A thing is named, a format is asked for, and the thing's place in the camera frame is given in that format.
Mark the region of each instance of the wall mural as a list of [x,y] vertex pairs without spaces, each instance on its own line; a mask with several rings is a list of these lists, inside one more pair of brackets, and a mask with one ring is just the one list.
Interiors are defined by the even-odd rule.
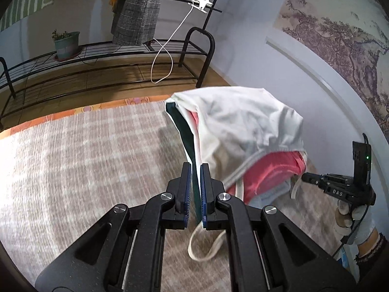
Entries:
[[377,0],[286,0],[275,27],[348,82],[389,142],[389,19]]

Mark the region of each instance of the metal rack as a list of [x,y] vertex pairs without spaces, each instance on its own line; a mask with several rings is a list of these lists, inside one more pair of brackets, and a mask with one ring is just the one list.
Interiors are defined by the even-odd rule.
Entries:
[[[179,2],[190,2],[189,0],[175,0]],[[207,24],[211,17],[213,11],[220,12],[219,9],[215,9],[215,4],[217,0],[213,0],[213,5],[208,7],[208,15],[204,22],[203,28],[193,27],[191,28],[185,40],[171,40],[165,48],[172,55],[180,54],[180,59],[178,62],[174,62],[174,67],[178,67],[180,70],[178,71],[178,77],[168,77],[165,80],[195,80],[196,87],[201,87],[205,74],[208,71],[209,64],[211,63],[213,53],[215,52],[215,39],[213,36],[206,31]],[[209,51],[204,51],[202,48],[193,43],[190,38],[193,32],[199,32],[200,34],[206,36],[209,39]],[[167,40],[159,40],[161,43],[166,42]],[[44,55],[40,55],[38,57],[29,59],[22,63],[17,64],[11,68],[7,67],[5,59],[0,57],[0,63],[3,65],[3,73],[0,75],[0,90],[4,87],[9,87],[10,94],[3,106],[3,109],[0,113],[0,131],[3,130],[3,125],[1,124],[1,120],[7,116],[13,115],[22,111],[23,109],[32,107],[34,105],[55,100],[58,98],[62,98],[65,96],[92,91],[99,90],[109,87],[117,87],[120,85],[126,85],[134,82],[149,82],[151,81],[149,78],[144,78],[140,73],[140,76],[134,80],[129,78],[125,78],[123,80],[112,80],[112,82],[104,82],[101,85],[91,85],[86,81],[85,84],[79,84],[77,89],[73,91],[58,90],[58,93],[53,94],[51,89],[53,87],[64,88],[63,86],[70,81],[74,80],[77,75],[109,70],[115,68],[129,67],[129,66],[138,66],[141,71],[142,66],[150,65],[150,63],[137,63],[137,64],[122,64],[122,65],[114,65],[114,66],[101,66],[101,67],[88,67],[83,70],[79,70],[72,73],[67,73],[63,75],[57,75],[55,77],[51,77],[45,79],[43,81],[39,81],[37,83],[28,85],[25,82],[25,86],[15,90],[14,83],[22,80],[26,80],[33,75],[40,75],[49,71],[57,70],[60,67],[68,66],[71,64],[77,64],[84,61],[97,60],[100,58],[109,58],[109,57],[119,57],[119,56],[129,56],[129,55],[150,55],[157,54],[160,50],[161,46],[158,43],[147,42],[142,46],[116,46],[112,42],[100,42],[93,44],[85,44],[82,45],[82,51],[76,57],[68,59],[66,61],[57,61],[55,59],[56,52],[50,52]],[[186,63],[184,62],[185,55],[199,55],[205,58],[203,67],[199,75],[197,75]],[[155,65],[164,65],[171,64],[171,62],[158,62]]]

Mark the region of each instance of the silver screw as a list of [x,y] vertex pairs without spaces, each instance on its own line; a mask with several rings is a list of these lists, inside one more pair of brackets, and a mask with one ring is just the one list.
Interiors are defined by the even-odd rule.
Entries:
[[118,204],[114,207],[114,212],[115,213],[124,213],[126,211],[126,206],[124,204]]
[[173,194],[171,194],[169,192],[165,192],[165,193],[161,194],[161,199],[164,201],[171,200],[172,198],[173,198]]
[[266,206],[264,208],[264,210],[265,210],[266,214],[270,214],[270,215],[277,213],[277,208],[275,206],[272,206],[272,205]]
[[220,193],[217,197],[222,201],[228,201],[231,198],[231,196],[226,192]]

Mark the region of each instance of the green plant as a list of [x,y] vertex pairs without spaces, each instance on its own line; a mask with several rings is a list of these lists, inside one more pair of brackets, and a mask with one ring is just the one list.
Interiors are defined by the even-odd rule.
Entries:
[[55,30],[54,32],[52,32],[51,33],[52,35],[51,35],[51,38],[53,39],[53,40],[63,40],[64,38],[67,38],[67,37],[69,37],[70,36],[70,33],[68,33],[68,32],[64,32],[64,33],[57,33],[57,30]]

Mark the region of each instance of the orange border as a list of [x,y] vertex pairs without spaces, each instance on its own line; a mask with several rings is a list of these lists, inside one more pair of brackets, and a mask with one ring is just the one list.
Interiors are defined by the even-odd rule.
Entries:
[[78,107],[76,109],[71,109],[59,113],[54,113],[46,116],[42,116],[37,119],[33,119],[32,121],[24,122],[20,125],[17,125],[15,127],[11,127],[9,129],[6,129],[5,131],[0,133],[0,139],[3,139],[5,137],[11,136],[15,133],[19,133],[20,131],[24,131],[30,127],[54,121],[56,119],[65,118],[67,116],[76,115],[79,113],[85,113],[90,111],[96,111],[96,110],[103,110],[103,109],[110,109],[114,107],[121,107],[125,105],[134,105],[134,104],[141,104],[141,103],[149,103],[149,102],[157,102],[157,101],[164,101],[167,98],[169,98],[171,95],[155,95],[155,96],[142,96],[140,98],[129,98],[129,99],[121,99],[121,100],[115,100],[110,102],[104,102],[94,105],[87,105],[84,107]]

